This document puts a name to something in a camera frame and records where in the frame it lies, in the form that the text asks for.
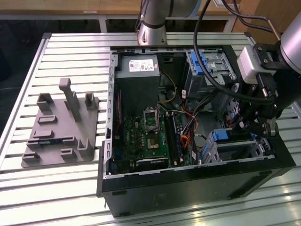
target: aluminum slotted table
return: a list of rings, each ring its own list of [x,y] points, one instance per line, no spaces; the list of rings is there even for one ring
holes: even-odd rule
[[[192,33],[168,33],[169,45],[192,45]],[[243,33],[200,33],[201,45],[232,45],[238,55],[254,44]],[[0,225],[273,225],[301,219],[301,111],[295,103],[278,119],[280,135],[295,169],[274,178],[248,197],[199,206],[113,218],[96,198],[99,149],[104,139],[110,47],[136,46],[134,33],[48,34],[42,39],[0,139]],[[60,78],[69,77],[78,97],[100,99],[95,158],[54,168],[23,169],[40,92],[62,98]]]

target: blue plastic latch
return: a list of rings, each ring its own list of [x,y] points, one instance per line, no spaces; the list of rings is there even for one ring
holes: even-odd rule
[[[252,139],[254,139],[256,137],[256,135],[254,133],[250,133]]]
[[[214,141],[228,140],[229,139],[227,131],[225,131],[225,130],[216,130],[216,131],[214,131],[213,132],[213,138],[214,138]]]
[[[201,153],[201,155],[200,155],[200,157],[198,159],[203,158],[203,156],[206,153],[207,149],[208,149],[208,145],[206,144],[205,147],[204,147],[204,149],[203,149],[203,151],[202,151],[202,153]]]
[[[218,140],[217,134],[215,132],[212,134],[212,136],[213,136],[214,141]]]
[[[199,52],[199,54],[200,54],[200,56],[201,56],[201,58],[202,58],[202,60],[203,60],[203,63],[204,63],[204,65],[205,65],[207,71],[210,73],[211,70],[209,69],[209,67],[208,67],[208,65],[207,65],[207,59],[204,57],[204,55],[203,55],[203,53],[202,53],[201,50],[199,50],[198,52]],[[198,63],[198,59],[197,59],[196,53],[195,53],[195,52],[191,52],[190,55],[191,55],[191,61],[192,61],[192,64],[193,64],[193,66],[194,66],[195,69],[196,69],[196,74],[198,74],[198,75],[204,74],[204,72],[203,72],[201,66],[200,66],[199,63]]]

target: sticker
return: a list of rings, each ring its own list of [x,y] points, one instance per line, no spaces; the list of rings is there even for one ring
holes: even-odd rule
[[[84,11],[84,13],[97,13],[97,11]]]
[[[186,99],[186,90],[182,89],[182,98]]]
[[[191,156],[193,157],[194,160],[197,160],[197,155],[194,151],[191,152]]]
[[[131,60],[129,62],[130,72],[148,72],[154,71],[153,60]]]
[[[208,65],[208,67],[216,68],[214,63],[212,63],[212,64],[207,64],[207,65]]]

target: motherboard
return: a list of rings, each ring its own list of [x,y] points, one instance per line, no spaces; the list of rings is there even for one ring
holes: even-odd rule
[[[141,115],[124,118],[121,128],[113,140],[112,174],[190,164],[180,143],[181,115],[146,109]]]

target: green motherboard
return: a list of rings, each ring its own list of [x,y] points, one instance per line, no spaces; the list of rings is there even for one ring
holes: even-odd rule
[[[158,131],[145,132],[144,115],[124,118],[123,126],[119,134],[113,140],[113,158],[111,172],[113,174],[135,172],[136,162],[149,159],[164,159],[168,164],[167,168],[174,167],[170,161],[168,139],[166,137],[165,115],[158,115]],[[176,121],[176,133],[180,136],[183,129],[181,115],[174,115]],[[146,118],[146,126],[156,124],[155,118]],[[183,155],[181,166],[189,165],[190,157]]]

